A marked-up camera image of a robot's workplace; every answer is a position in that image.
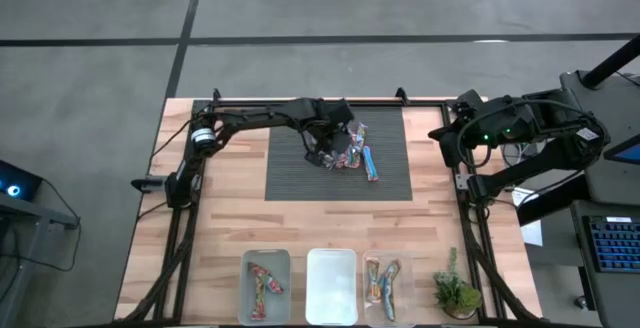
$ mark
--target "plant pot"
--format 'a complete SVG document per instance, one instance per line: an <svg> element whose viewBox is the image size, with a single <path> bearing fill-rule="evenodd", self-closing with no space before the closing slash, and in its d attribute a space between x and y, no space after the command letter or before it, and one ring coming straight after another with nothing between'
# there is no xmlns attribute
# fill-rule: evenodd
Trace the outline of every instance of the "plant pot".
<svg viewBox="0 0 640 328"><path fill-rule="evenodd" d="M472 308L472 309L468 309L468 308L459 308L456 306L448 306L444 308L444 312L447 313L449 316L455 318L455 319L459 319L459 320L467 320L471 317L473 317L474 314L476 314L476 310L477 308Z"/></svg>

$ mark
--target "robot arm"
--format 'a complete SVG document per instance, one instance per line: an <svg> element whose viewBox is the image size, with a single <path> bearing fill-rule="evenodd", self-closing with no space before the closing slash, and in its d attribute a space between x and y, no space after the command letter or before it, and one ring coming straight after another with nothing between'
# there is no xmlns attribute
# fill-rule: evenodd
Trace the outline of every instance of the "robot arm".
<svg viewBox="0 0 640 328"><path fill-rule="evenodd" d="M471 90L448 103L457 119L429 133L430 138L440 143L447 167L460 162L473 168L486 164L490 151L477 166L462 154L463 150L479 145L490 150L503 144L547 141L536 157L493 175L472 175L467 188L475 203L486 203L504 187L551 169L582 170L598 159L610 141L604 126L578 109L578 103L566 89L486 102Z"/></svg>
<svg viewBox="0 0 640 328"><path fill-rule="evenodd" d="M191 147L178 170L165 181L167 205L183 208L191 204L192 193L198 190L198 171L207 158L223 149L231 137L243 130L289 127L302 135L305 159L315 165L330 164L333 152L344 152L351 136L347 124L353 114L345 100L325 102L300 98L282 105L260 109L217 110L208 105L191 118ZM307 142L304 134L311 136Z"/></svg>

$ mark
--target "black mat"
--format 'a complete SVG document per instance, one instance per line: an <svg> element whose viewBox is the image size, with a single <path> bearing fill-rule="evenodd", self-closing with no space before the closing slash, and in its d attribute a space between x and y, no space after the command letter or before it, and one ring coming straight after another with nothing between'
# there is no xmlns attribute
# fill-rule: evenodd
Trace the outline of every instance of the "black mat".
<svg viewBox="0 0 640 328"><path fill-rule="evenodd" d="M365 145L371 148L380 179L369 182L364 164L355 169L327 170L304 160L298 133L274 128L269 138L266 200L410 201L409 160L401 108L352 108L369 129Z"/></svg>

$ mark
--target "clear plastic container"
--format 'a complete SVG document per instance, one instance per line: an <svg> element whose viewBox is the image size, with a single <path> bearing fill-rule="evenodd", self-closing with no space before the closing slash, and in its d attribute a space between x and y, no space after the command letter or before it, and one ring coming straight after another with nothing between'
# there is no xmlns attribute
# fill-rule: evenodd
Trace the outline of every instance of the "clear plastic container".
<svg viewBox="0 0 640 328"><path fill-rule="evenodd" d="M395 307L395 322L390 321L385 313L382 298L380 302L372 303L367 300L367 290L369 287L369 274L367 260L377 259L380 262L378 267L378 279L387 270L387 267L394 261L400 262L400 271L393 280L393 302ZM364 317L370 327L413 327L415 323L414 307L414 280L412 259L408 253L399 251L379 251L371 250L362 256L362 287L364 302ZM380 287L381 296L384 297L384 288Z"/></svg>
<svg viewBox="0 0 640 328"><path fill-rule="evenodd" d="M249 271L249 262L253 262L271 272L284 290L282 294L265 292L264 306L266 318L251 320L251 311L256 304L256 285ZM242 256L240 272L240 305L238 321L243 326L283 325L291 317L291 257L286 249L249 250Z"/></svg>

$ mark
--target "desk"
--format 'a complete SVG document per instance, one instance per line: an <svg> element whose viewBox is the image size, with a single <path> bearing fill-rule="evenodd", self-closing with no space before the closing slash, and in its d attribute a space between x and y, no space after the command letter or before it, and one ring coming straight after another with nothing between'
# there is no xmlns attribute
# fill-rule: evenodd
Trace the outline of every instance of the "desk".
<svg viewBox="0 0 640 328"><path fill-rule="evenodd" d="M167 101L156 147L166 142L190 118L192 102L192 99ZM353 249L359 259L369 249L411 252L417 323L458 322L437 308L433 297L433 273L446 269L450 247L458 248L458 268L462 276L469 279L451 170L445 167L438 144L427 137L427 132L442 126L442 113L440 108L401 109L412 201L265 201L269 129L240 132L224 150L209 159L182 323L238 324L242 254L249 249L284 248L291 254L292 264L290 324L306 324L306 256L310 249L323 247ZM185 139L186 133L178 136L154 157L152 174L168 174L176 169ZM375 147L372 149L375 159ZM482 172L500 170L502 164L499 154L494 154L491 164ZM161 193L146 195L141 211L164 200ZM161 208L137 224L116 318L131 312L160 272L170 216L169 209ZM523 304L540 315L538 296L513 208L492 206L489 227L499 272ZM358 324L365 324L360 263L357 273ZM482 276L482 283L487 310L492 312L486 276ZM170 286L168 307L173 304L172 294Z"/></svg>

